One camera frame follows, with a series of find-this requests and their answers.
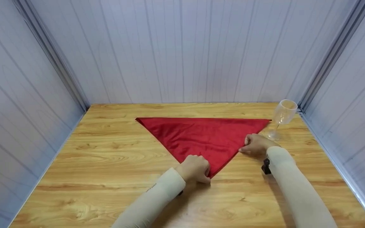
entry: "hand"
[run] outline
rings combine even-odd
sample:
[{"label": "hand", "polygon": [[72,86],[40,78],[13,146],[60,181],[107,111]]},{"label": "hand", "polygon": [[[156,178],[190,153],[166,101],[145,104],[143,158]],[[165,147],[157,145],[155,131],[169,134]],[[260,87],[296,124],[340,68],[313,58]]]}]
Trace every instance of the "hand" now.
[{"label": "hand", "polygon": [[209,162],[203,156],[189,155],[175,170],[186,183],[190,180],[210,183]]},{"label": "hand", "polygon": [[262,135],[251,134],[246,136],[245,146],[240,148],[239,152],[253,156],[260,156],[260,155],[265,155],[267,149],[271,146],[280,146],[280,145],[275,143],[274,141],[267,139]]}]

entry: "white wall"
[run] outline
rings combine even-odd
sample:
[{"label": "white wall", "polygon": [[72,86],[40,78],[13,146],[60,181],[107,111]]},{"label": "white wall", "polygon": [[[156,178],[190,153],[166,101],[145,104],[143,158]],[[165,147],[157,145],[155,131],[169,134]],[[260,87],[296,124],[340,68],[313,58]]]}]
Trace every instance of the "white wall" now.
[{"label": "white wall", "polygon": [[355,0],[31,0],[91,103],[299,101]]},{"label": "white wall", "polygon": [[12,1],[0,0],[0,227],[81,116]]},{"label": "white wall", "polygon": [[365,198],[365,18],[305,113]]}]

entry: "clear plastic glass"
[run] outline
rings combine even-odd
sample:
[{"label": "clear plastic glass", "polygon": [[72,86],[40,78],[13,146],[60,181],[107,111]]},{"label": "clear plastic glass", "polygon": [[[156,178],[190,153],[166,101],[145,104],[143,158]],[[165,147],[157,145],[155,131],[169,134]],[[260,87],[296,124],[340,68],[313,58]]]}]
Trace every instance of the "clear plastic glass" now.
[{"label": "clear plastic glass", "polygon": [[277,132],[278,126],[290,123],[297,112],[297,108],[297,103],[291,100],[284,99],[280,101],[274,110],[272,118],[273,124],[271,125],[271,129],[267,132],[267,138],[278,141],[280,139],[280,134]]}]

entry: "wooden table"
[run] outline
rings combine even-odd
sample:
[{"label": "wooden table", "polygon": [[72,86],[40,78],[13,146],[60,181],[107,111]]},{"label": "wooden table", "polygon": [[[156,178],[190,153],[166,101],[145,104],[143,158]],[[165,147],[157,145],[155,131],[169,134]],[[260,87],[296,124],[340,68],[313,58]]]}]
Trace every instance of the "wooden table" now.
[{"label": "wooden table", "polygon": [[[271,118],[276,103],[93,105],[42,178],[12,228],[110,227],[178,162],[136,117]],[[339,227],[365,227],[365,211],[300,116],[279,128],[288,149]],[[188,186],[153,227],[293,227],[275,179],[237,154],[210,187]]]}]

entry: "person's left hand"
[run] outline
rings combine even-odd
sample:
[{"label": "person's left hand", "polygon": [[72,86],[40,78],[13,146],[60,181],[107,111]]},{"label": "person's left hand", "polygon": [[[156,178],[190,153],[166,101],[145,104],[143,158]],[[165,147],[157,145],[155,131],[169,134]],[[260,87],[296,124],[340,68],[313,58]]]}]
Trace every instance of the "person's left hand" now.
[{"label": "person's left hand", "polygon": [[186,183],[190,180],[210,183],[209,162],[203,156],[189,155],[175,170]]}]

